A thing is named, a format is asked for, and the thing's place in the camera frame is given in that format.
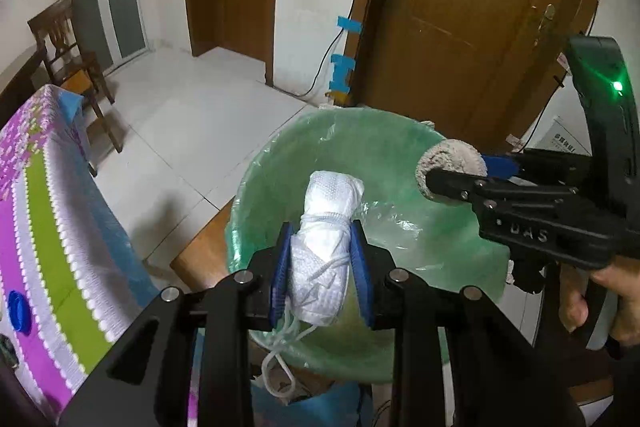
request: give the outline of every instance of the blue bottle cap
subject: blue bottle cap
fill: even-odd
[[[9,309],[9,320],[14,330],[25,335],[31,333],[31,308],[26,297],[20,292],[11,290],[6,303]]]

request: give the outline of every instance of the plastic bag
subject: plastic bag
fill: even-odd
[[[418,191],[418,159],[442,139],[427,125],[370,108],[323,109],[300,118],[244,174],[225,230],[229,270],[246,268],[256,250],[273,246],[284,221],[299,227],[309,176],[328,170],[364,182],[354,219],[362,220],[367,241],[389,250],[398,266],[450,291],[474,284],[497,301],[508,248],[478,236],[468,204],[434,203]],[[264,345],[272,333],[251,334]],[[442,335],[440,344],[447,362]],[[364,324],[350,280],[337,322],[290,344],[283,356],[329,378],[387,382],[393,345],[393,331],[371,331]]]

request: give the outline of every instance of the white string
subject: white string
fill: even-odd
[[[272,339],[267,341],[267,343],[270,344],[271,350],[269,354],[264,357],[261,366],[264,388],[271,394],[271,396],[275,396],[276,398],[288,398],[293,395],[296,390],[296,377],[293,376],[293,373],[289,369],[287,362],[285,362],[280,355],[280,352],[287,347],[287,344],[297,342],[306,337],[312,331],[316,331],[317,327],[318,326],[313,325],[300,333],[300,320],[291,313],[289,297],[285,299],[284,322],[280,331],[278,331]],[[274,358],[278,361],[280,367],[283,369],[291,383],[286,391],[276,391],[271,385],[270,372],[273,367],[270,367],[270,362]]]

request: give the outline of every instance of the paper sign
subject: paper sign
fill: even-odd
[[[578,142],[574,135],[567,131],[562,120],[556,116],[545,136],[535,145],[536,149],[548,151],[561,151],[572,154],[590,156],[585,147]]]
[[[571,70],[569,69],[569,61],[566,59],[562,52],[558,55],[558,64],[560,64],[564,68],[566,74],[571,74]]]

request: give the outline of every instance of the chair backrest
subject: chair backrest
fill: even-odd
[[[47,56],[44,60],[49,76],[52,76],[52,63],[64,58],[71,49],[78,46],[75,38],[72,38],[71,17],[72,0],[57,0],[28,22],[38,47],[46,49],[46,39],[49,37],[55,49],[54,56]]]

